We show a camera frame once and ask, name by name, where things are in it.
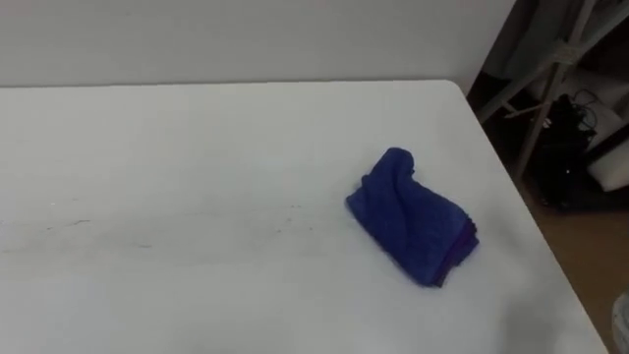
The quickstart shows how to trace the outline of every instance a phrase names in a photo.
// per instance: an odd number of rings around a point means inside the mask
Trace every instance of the scuff mark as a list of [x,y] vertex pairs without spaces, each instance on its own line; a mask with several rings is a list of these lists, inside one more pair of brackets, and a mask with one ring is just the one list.
[[66,226],[76,226],[76,225],[79,225],[80,223],[84,223],[84,222],[91,222],[91,220],[77,220],[77,221],[75,221],[75,222],[73,222],[71,224],[68,224]]
[[134,246],[136,246],[137,248],[144,248],[144,249],[148,249],[148,248],[152,248],[153,247],[153,245],[139,244],[139,243],[134,243]]

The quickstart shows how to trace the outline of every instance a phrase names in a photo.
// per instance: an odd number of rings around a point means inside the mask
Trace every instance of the blue towel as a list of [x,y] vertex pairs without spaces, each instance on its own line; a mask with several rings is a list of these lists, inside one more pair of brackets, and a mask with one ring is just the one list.
[[440,287],[479,244],[476,226],[460,207],[414,181],[413,167],[410,152],[390,148],[347,205],[412,279]]

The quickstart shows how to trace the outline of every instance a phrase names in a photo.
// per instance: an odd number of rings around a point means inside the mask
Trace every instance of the table surface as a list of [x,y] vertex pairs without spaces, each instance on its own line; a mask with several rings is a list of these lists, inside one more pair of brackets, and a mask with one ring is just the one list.
[[[449,82],[5,88],[0,122],[3,353],[605,352]],[[389,147],[477,223],[442,289],[344,207]]]

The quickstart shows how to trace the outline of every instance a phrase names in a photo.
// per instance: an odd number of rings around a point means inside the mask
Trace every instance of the floor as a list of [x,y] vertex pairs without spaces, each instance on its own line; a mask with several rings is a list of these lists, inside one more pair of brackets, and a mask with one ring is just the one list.
[[560,214],[520,190],[607,349],[616,353],[611,306],[629,288],[629,212]]

